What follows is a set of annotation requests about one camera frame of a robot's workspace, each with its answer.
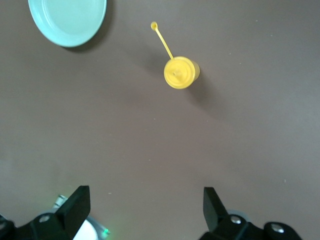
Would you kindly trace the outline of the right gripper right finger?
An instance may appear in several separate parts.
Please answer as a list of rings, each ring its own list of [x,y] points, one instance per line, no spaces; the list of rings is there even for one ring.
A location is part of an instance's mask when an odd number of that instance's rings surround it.
[[[300,235],[282,222],[267,222],[259,228],[239,214],[229,214],[213,187],[203,190],[203,215],[208,227],[201,240],[300,240]]]

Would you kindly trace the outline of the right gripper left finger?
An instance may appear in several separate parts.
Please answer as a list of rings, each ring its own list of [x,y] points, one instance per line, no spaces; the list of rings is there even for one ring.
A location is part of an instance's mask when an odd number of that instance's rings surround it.
[[[79,186],[54,213],[43,213],[29,223],[16,227],[0,217],[2,240],[72,240],[91,210],[90,187]]]

